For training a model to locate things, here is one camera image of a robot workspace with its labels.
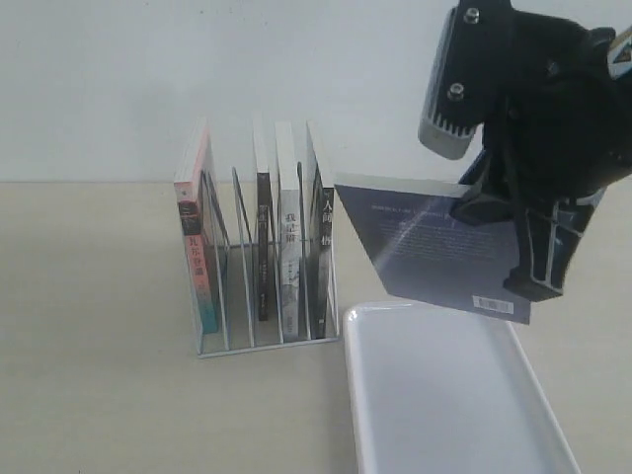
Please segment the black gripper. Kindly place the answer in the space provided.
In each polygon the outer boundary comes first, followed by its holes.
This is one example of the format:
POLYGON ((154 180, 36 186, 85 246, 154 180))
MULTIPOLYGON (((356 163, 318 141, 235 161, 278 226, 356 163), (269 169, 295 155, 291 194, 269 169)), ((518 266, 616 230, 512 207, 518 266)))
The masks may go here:
POLYGON ((604 188, 631 174, 631 33, 510 1, 453 6, 444 77, 465 92, 449 116, 483 135, 450 216, 513 219, 518 263, 504 288, 530 302, 560 297, 604 188))

